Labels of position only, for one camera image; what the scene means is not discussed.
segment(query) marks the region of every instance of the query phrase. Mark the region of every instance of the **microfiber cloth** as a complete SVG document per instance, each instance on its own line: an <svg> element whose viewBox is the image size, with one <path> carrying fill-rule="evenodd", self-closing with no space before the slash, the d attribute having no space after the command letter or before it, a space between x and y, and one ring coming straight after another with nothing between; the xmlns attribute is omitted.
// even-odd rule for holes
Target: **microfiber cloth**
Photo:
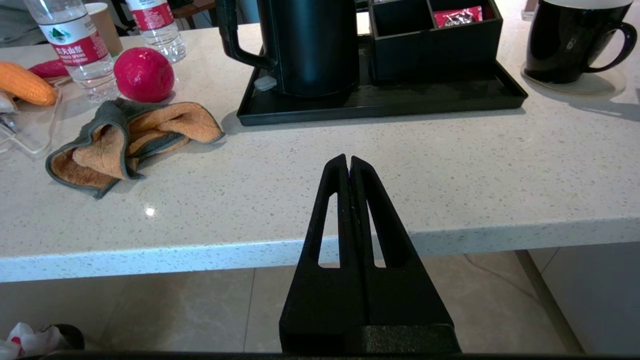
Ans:
<svg viewBox="0 0 640 360"><path fill-rule="evenodd" d="M89 190L101 199L119 180L143 177L138 165L152 155L184 146L189 139L212 143L224 136L216 119L195 102L142 104L106 101L80 135L49 157L57 182Z"/></svg>

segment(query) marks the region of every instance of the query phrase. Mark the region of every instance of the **kettle handle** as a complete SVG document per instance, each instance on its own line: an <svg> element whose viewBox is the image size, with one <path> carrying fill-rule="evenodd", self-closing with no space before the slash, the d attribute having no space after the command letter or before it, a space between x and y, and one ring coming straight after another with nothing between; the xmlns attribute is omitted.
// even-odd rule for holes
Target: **kettle handle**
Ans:
<svg viewBox="0 0 640 360"><path fill-rule="evenodd" d="M240 48L236 0L216 0L216 6L218 7L218 24L220 25L220 35L222 36L222 46L225 48L225 54L241 63L273 70L275 67L274 61L266 56L247 53Z"/></svg>

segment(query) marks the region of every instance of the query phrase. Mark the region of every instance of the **water bottle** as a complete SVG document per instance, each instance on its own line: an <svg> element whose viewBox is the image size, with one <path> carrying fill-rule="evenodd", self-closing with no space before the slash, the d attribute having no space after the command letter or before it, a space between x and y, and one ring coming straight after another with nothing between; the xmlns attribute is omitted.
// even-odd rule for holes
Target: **water bottle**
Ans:
<svg viewBox="0 0 640 360"><path fill-rule="evenodd" d="M187 56L187 47L166 0L127 0L127 6L147 47L163 54L172 64Z"/></svg>
<svg viewBox="0 0 640 360"><path fill-rule="evenodd" d="M24 0L58 57L91 102L116 99L120 92L113 59L82 0Z"/></svg>

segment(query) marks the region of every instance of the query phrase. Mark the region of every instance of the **bottle label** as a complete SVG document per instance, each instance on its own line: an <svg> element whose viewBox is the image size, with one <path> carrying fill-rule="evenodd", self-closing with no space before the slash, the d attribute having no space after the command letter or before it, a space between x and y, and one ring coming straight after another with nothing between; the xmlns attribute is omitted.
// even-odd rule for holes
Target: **bottle label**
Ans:
<svg viewBox="0 0 640 360"><path fill-rule="evenodd" d="M66 66L86 65L109 54L88 14L62 24L40 25L40 29Z"/></svg>
<svg viewBox="0 0 640 360"><path fill-rule="evenodd" d="M140 30L159 29L173 23L166 0L127 0L127 4Z"/></svg>

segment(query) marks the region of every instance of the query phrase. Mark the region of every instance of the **coaster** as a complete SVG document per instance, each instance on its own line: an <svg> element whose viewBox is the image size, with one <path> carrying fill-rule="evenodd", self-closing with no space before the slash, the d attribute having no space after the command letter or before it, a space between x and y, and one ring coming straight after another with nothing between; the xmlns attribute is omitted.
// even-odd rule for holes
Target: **coaster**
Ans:
<svg viewBox="0 0 640 360"><path fill-rule="evenodd" d="M526 67L527 62L525 61L520 67L520 73L529 84L534 83L535 85L542 86L562 94L585 97L614 97L625 91L625 88L627 87L627 77L625 77L622 72L616 70L616 68L603 72L583 74L574 83L552 84L529 77L524 72Z"/></svg>

